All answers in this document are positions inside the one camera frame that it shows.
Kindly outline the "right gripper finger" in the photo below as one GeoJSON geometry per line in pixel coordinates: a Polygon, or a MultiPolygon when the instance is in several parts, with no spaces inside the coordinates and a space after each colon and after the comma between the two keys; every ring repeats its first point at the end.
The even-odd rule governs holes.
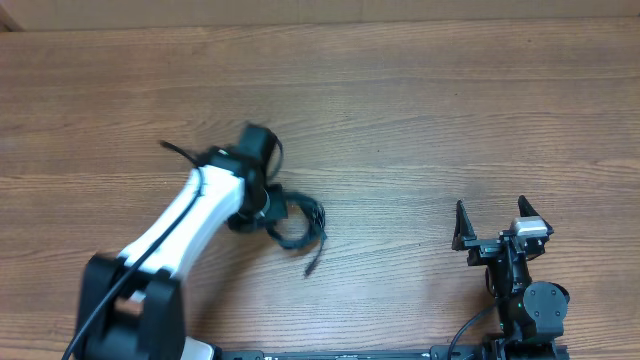
{"type": "Polygon", "coordinates": [[[548,233],[553,232],[553,227],[534,209],[531,203],[527,200],[524,195],[520,195],[518,197],[518,208],[521,217],[540,217],[547,228],[548,233]]]}
{"type": "Polygon", "coordinates": [[[477,236],[468,217],[464,203],[458,200],[456,203],[456,224],[452,240],[452,249],[455,251],[469,250],[477,236]]]}

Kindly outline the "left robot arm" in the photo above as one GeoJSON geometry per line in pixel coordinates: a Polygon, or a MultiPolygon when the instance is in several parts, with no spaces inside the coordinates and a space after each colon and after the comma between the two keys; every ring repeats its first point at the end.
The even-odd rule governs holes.
{"type": "Polygon", "coordinates": [[[66,359],[217,359],[219,349],[188,335],[183,283],[222,226],[272,230],[288,215],[269,162],[283,149],[270,129],[249,124],[237,144],[186,158],[181,192],[116,257],[87,263],[66,359]]]}

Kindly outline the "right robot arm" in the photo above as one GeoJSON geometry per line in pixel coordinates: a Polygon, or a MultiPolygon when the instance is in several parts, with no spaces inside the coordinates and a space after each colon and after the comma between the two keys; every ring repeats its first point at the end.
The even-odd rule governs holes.
{"type": "Polygon", "coordinates": [[[466,251],[467,264],[485,268],[485,286],[493,303],[463,325],[448,346],[448,359],[567,359],[556,345],[564,334],[570,295],[557,283],[535,282],[528,264],[545,253],[553,227],[525,196],[518,198],[519,215],[496,238],[477,237],[461,200],[456,203],[452,249],[466,251]],[[486,335],[473,347],[459,348],[461,336],[492,311],[501,332],[486,335]]]}

